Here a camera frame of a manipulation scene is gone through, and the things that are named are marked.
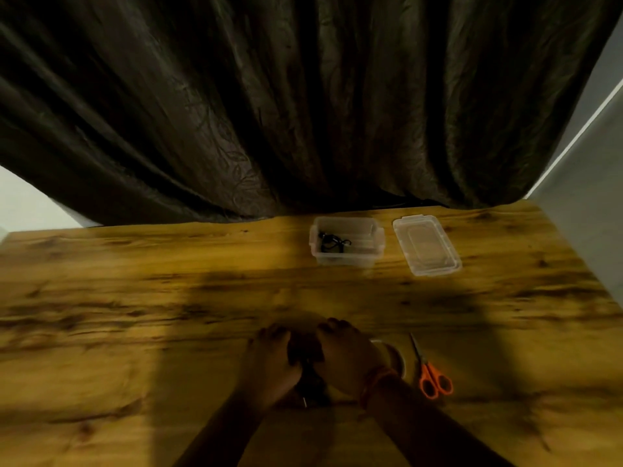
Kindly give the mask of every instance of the transparent lid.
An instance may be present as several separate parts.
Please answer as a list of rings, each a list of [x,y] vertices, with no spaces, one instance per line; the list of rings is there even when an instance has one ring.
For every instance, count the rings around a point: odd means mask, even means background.
[[[414,275],[441,275],[462,267],[461,259],[434,216],[405,216],[394,231]]]

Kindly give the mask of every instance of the black curtain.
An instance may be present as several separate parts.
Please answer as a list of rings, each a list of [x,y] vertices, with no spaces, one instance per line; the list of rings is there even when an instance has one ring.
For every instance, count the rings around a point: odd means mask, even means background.
[[[107,225],[518,200],[623,6],[0,3],[0,165]]]

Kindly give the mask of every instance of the right hand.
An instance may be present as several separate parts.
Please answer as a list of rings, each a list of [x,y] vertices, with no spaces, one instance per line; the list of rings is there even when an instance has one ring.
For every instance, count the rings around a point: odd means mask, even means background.
[[[314,369],[324,381],[340,392],[359,400],[366,376],[372,369],[386,365],[381,352],[347,321],[329,318],[316,330],[324,362]]]

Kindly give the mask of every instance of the scissors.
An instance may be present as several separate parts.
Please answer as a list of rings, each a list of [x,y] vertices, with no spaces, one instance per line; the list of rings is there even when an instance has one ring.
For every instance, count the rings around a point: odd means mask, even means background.
[[[420,390],[429,400],[438,398],[439,394],[450,395],[454,392],[452,381],[443,375],[438,369],[429,363],[428,359],[417,345],[417,341],[413,333],[410,332],[413,348],[416,350],[416,356],[420,365]]]

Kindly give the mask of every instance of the bangle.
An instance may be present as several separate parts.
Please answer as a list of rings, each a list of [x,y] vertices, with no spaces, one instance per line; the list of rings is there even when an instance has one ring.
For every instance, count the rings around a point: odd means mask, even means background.
[[[398,373],[386,365],[380,365],[375,369],[372,369],[368,372],[368,375],[364,379],[363,389],[361,390],[361,395],[359,396],[359,405],[364,410],[368,408],[368,400],[370,399],[370,395],[372,394],[372,390],[379,383],[382,378],[388,376],[398,376]]]

